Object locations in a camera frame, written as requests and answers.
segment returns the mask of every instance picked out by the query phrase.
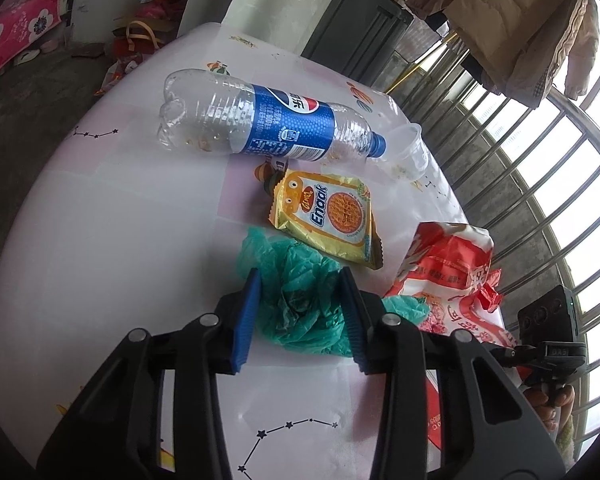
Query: barcode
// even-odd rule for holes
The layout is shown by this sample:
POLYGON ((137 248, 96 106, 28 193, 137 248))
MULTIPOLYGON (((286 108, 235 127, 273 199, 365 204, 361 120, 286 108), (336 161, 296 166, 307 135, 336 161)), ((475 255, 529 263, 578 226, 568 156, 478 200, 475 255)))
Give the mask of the barcode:
POLYGON ((296 144, 286 154, 288 158, 299 158, 300 160, 318 160, 324 150, 320 148, 310 148, 309 146, 301 146, 296 144))

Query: metal railing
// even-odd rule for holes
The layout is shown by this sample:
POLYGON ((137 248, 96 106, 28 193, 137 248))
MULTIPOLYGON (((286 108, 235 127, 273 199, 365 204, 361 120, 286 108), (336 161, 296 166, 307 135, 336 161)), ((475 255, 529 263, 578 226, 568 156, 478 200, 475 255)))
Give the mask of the metal railing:
MULTIPOLYGON (((574 156, 574 154, 586 143, 590 144, 600 155, 600 128, 587 115, 586 110, 595 99, 600 91, 600 76, 593 84, 589 94, 578 106, 574 102, 567 99, 556 88, 552 88, 547 97, 548 101, 557 109, 557 115, 550 121, 548 126, 538 134, 538 136, 520 153, 514 160, 510 160, 503 144, 511 138, 515 133, 524 129, 532 110, 525 110, 520 116, 513 121, 506 132, 496 138, 490 134, 489 126, 496 121, 503 109, 509 103, 509 99, 504 99, 493 112, 488 116, 478 121, 474 116, 474 112, 485 102, 490 96, 487 91, 475 101, 473 105, 467 107, 464 105, 470 94, 476 92, 477 83, 473 81, 459 67, 459 63, 466 56, 467 51, 453 48, 453 43, 450 43, 451 48, 447 49, 433 67, 427 71, 420 71, 417 77, 420 82, 408 92, 403 98, 399 98, 400 87, 392 95, 402 104, 402 109, 405 111, 410 120, 421 122, 423 124, 423 133, 425 138, 437 138, 437 142, 430 146, 434 156, 441 165, 443 171, 448 171, 454 164, 462 159, 462 156, 469 148, 475 146, 480 140, 482 145, 486 145, 487 149, 473 163, 470 163, 464 171, 450 184, 454 190, 458 190, 460 186, 469 182, 470 178, 483 170, 487 164, 493 162, 494 158, 502 164, 502 170, 490 182, 484 185, 465 203, 463 207, 465 211, 469 211, 494 193, 499 185, 503 184, 507 179, 513 180, 520 190, 520 195, 513 198, 509 204, 503 209, 493 212, 493 217, 484 223, 482 227, 493 229, 499 225, 505 218, 510 216, 517 208, 522 205, 528 206, 536 222, 527 229, 520 229, 520 235, 502 249, 496 248, 493 257, 493 263, 501 263, 506 256, 516 254, 525 244, 533 238, 541 235, 549 249, 550 256, 540 264, 531 265, 523 276, 517 277, 512 283, 506 285, 501 292, 503 294, 512 294, 519 290, 527 283, 537 280, 540 276, 546 273, 549 269, 555 269, 562 283, 573 290, 576 300, 576 314, 578 316, 578 324, 582 330, 583 337, 586 333, 600 324, 600 302, 589 310, 583 310, 580 306, 578 295, 586 290, 587 287, 595 285, 596 280, 600 279, 600 268, 591 269, 592 273, 589 277, 581 280, 579 283, 574 283, 571 269, 566 261, 567 256, 574 251, 581 243, 586 240, 597 228, 600 227, 600 215, 590 222, 590 224, 578 234, 571 242, 561 245, 552 229, 552 223, 560 217, 573 203, 581 197, 587 189, 600 177, 600 164, 595 170, 584 180, 584 182, 574 190, 555 210, 549 214, 544 214, 542 207, 536 200, 536 193, 541 187, 556 175, 560 168, 574 156), (445 91, 436 93, 439 88, 445 88, 445 91), (449 91, 454 89, 455 95, 451 95, 449 91), (452 116, 458 118, 455 122, 449 125, 452 116), (435 119, 430 126, 427 126, 427 121, 435 119), (550 167, 543 176, 535 183, 528 186, 518 171, 520 165, 528 160, 529 156, 542 149, 541 143, 547 138, 551 131, 562 121, 568 120, 573 124, 580 133, 580 137, 575 143, 564 153, 564 155, 550 167), (468 124, 472 125, 474 131, 466 137, 466 128, 468 124), (445 160, 440 160, 442 148, 450 153, 445 160)), ((508 328, 516 330, 517 324, 510 323, 508 328)), ((587 372, 595 370, 600 366, 600 357, 587 365, 587 372)), ((586 431, 587 413, 588 410, 595 408, 600 404, 600 396, 594 399, 589 399, 589 379, 588 375, 584 375, 574 384, 576 389, 576 404, 574 407, 574 425, 576 428, 576 456, 580 452, 580 447, 583 442, 594 437, 600 432, 600 426, 586 431)))

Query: red plastic wrapper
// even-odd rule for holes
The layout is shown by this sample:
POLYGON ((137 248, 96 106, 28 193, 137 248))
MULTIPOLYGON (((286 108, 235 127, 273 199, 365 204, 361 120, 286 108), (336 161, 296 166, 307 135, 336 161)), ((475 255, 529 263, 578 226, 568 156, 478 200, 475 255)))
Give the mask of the red plastic wrapper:
MULTIPOLYGON (((388 296, 425 298, 431 312, 418 327, 449 335, 458 328, 481 342, 516 345, 514 337, 483 312, 497 310, 502 295, 495 291, 501 271, 490 272, 493 240, 485 229, 467 224, 422 222, 404 257, 388 296)), ((429 439, 441 447, 440 400, 434 374, 427 374, 429 439)))

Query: yellow pole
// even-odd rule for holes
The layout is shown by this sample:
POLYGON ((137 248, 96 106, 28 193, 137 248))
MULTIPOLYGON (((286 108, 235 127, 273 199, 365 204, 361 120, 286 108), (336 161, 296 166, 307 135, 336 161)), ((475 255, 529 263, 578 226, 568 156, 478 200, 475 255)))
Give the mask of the yellow pole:
POLYGON ((411 68, 407 69, 407 73, 405 75, 399 75, 398 79, 396 79, 394 81, 394 83, 389 86, 389 88, 387 90, 384 91, 385 94, 390 94, 391 92, 393 92, 395 90, 395 88, 402 83, 405 79, 407 79, 411 74, 413 74, 417 69, 419 69, 422 64, 429 59, 430 56, 433 56, 433 54, 437 51, 439 51, 443 46, 445 46, 447 43, 449 43, 449 41, 454 40, 456 37, 458 36, 457 32, 451 32, 449 34, 447 34, 445 36, 445 39, 442 40, 442 43, 440 43, 435 49, 433 49, 431 52, 429 52, 428 54, 425 54, 424 57, 421 57, 420 60, 411 68))

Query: green plastic bag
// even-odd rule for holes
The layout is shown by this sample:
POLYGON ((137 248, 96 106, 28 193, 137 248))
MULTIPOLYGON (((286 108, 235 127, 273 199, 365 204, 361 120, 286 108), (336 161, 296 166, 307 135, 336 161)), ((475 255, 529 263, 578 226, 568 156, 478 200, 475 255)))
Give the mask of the green plastic bag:
MULTIPOLYGON (((256 327, 266 339, 297 352, 351 357, 333 294, 338 262, 292 238, 267 238, 263 230, 250 228, 238 255, 238 274, 246 278, 253 267, 262 276, 256 327)), ((415 324, 429 314, 424 299, 391 296, 382 301, 388 312, 415 324)))

